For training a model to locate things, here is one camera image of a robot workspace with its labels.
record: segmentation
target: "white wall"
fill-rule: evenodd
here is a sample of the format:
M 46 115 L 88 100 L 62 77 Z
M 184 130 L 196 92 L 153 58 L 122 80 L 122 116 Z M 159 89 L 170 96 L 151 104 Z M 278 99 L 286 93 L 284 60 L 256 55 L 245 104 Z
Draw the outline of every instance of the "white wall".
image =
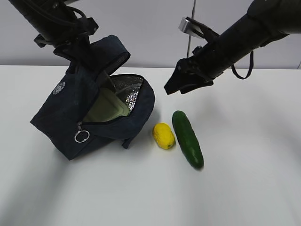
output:
M 247 13 L 253 0 L 198 0 L 195 19 L 217 33 L 223 33 Z M 192 39 L 191 50 L 206 42 Z M 254 52 L 255 68 L 297 69 L 301 61 L 301 35 L 290 35 Z M 237 62 L 237 68 L 249 67 L 249 56 Z
M 178 30 L 183 15 L 190 15 L 193 0 L 81 0 L 72 6 L 93 17 L 100 26 L 96 41 L 117 35 L 132 54 L 127 66 L 174 67 L 187 52 L 188 37 Z M 40 49 L 38 34 L 8 0 L 0 7 L 0 65 L 67 65 Z
M 253 0 L 197 0 L 195 19 L 218 33 L 243 16 Z M 92 41 L 109 34 L 119 36 L 132 54 L 133 67 L 174 67 L 186 57 L 188 36 L 178 30 L 182 17 L 191 16 L 193 0 L 80 0 L 72 4 L 100 26 Z M 0 65 L 67 65 L 52 54 L 53 47 L 40 49 L 33 39 L 37 32 L 4 0 L 0 8 Z M 255 51 L 256 68 L 298 68 L 301 36 L 291 35 Z M 191 50 L 204 45 L 192 39 Z M 248 56 L 238 68 L 249 66 Z

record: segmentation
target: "navy blue bag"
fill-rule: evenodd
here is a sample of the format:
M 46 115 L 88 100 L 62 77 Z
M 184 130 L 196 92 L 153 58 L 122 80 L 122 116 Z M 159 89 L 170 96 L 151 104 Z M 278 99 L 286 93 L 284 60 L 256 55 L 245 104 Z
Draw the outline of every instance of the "navy blue bag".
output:
M 95 104 L 106 76 L 121 67 L 130 54 L 116 36 L 93 43 L 101 59 L 99 72 L 70 65 L 66 75 L 31 120 L 37 129 L 50 138 L 66 158 L 72 160 L 106 144 L 121 140 L 128 148 L 150 117 L 155 95 L 149 83 L 139 75 L 123 74 L 110 77 L 118 98 L 127 105 L 130 114 L 106 122 L 83 122 Z

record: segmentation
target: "metal ring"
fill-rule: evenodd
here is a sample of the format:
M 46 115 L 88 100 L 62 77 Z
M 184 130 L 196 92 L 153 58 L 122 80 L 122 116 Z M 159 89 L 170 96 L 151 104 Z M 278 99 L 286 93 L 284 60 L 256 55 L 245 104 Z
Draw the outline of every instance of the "metal ring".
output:
M 81 134 L 81 133 L 87 133 L 87 138 L 84 139 L 84 140 L 82 140 L 82 141 L 78 141 L 78 140 L 77 140 L 77 136 L 78 136 L 79 134 Z M 74 137 L 74 140 L 75 140 L 77 143 L 85 143 L 87 140 L 89 140 L 89 138 L 90 138 L 90 133 L 89 133 L 89 131 L 83 130 L 83 131 L 77 132 L 77 134 L 76 134 L 75 137 Z

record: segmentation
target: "black cable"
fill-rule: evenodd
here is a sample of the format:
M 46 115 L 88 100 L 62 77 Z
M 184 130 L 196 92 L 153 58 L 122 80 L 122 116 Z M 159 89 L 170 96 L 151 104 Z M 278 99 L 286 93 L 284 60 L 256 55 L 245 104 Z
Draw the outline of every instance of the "black cable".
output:
M 248 74 L 246 75 L 246 77 L 241 77 L 241 76 L 237 73 L 237 71 L 236 71 L 234 65 L 232 65 L 232 67 L 231 67 L 231 69 L 232 69 L 234 75 L 235 75 L 237 78 L 242 79 L 242 80 L 247 79 L 247 78 L 250 77 L 253 68 L 254 68 L 254 51 L 252 51 L 252 52 L 250 53 L 250 66 L 249 66 L 249 71 L 248 71 Z
M 80 14 L 83 18 L 87 18 L 86 17 L 86 15 L 82 12 L 82 11 L 80 11 L 78 8 L 74 8 L 74 7 L 71 7 L 71 6 L 67 6 L 69 9 L 71 9 L 73 12 L 76 12 L 76 13 L 78 13 L 78 14 Z
M 71 26 L 71 27 L 76 27 L 77 26 L 77 23 L 65 21 L 65 20 L 62 20 L 62 19 L 57 18 L 55 16 L 52 16 L 51 14 L 49 14 L 48 12 L 46 12 L 45 10 L 40 8 L 38 5 L 33 3 L 31 0 L 25 0 L 25 3 L 27 3 L 28 6 L 30 6 L 34 11 L 39 13 L 41 16 L 45 17 L 46 19 L 48 19 L 48 20 L 50 20 L 50 21 L 52 21 L 56 24 L 59 24 L 59 25 L 62 25 L 62 26 Z

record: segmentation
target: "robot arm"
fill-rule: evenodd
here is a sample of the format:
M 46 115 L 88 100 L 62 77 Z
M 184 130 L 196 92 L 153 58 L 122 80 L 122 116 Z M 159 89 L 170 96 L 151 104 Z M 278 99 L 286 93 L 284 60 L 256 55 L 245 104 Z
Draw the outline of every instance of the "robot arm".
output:
M 98 25 L 80 10 L 66 3 L 75 0 L 9 0 L 27 21 L 40 33 L 35 42 L 42 48 L 55 47 L 54 53 L 93 70 L 97 58 L 91 50 L 89 35 Z
M 188 34 L 205 38 L 208 43 L 197 47 L 193 56 L 182 59 L 165 85 L 167 94 L 182 94 L 200 87 L 212 86 L 213 80 L 251 53 L 253 50 L 280 40 L 289 34 L 301 33 L 301 0 L 254 0 L 246 15 L 218 35 L 207 26 L 186 18 L 180 29 Z

